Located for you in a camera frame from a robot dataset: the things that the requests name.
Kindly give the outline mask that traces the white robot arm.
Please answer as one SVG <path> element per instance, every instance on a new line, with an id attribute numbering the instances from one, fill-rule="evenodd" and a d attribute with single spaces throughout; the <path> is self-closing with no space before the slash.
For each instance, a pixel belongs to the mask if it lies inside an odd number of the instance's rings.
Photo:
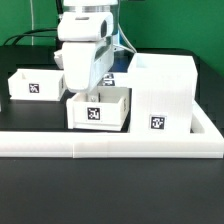
<path id="1" fill-rule="evenodd" d="M 72 93 L 84 92 L 99 102 L 97 86 L 114 63 L 118 0 L 64 0 L 67 10 L 57 27 L 62 43 L 54 59 Z"/>

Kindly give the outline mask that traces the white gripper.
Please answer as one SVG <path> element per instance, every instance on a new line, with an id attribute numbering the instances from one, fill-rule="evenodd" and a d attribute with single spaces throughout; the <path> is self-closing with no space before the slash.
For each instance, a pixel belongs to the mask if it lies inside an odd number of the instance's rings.
<path id="1" fill-rule="evenodd" d="M 114 63 L 111 37 L 97 42 L 64 42 L 54 52 L 57 66 L 64 71 L 70 92 L 90 92 L 110 70 Z M 89 102 L 100 102 L 100 93 L 89 94 Z"/>

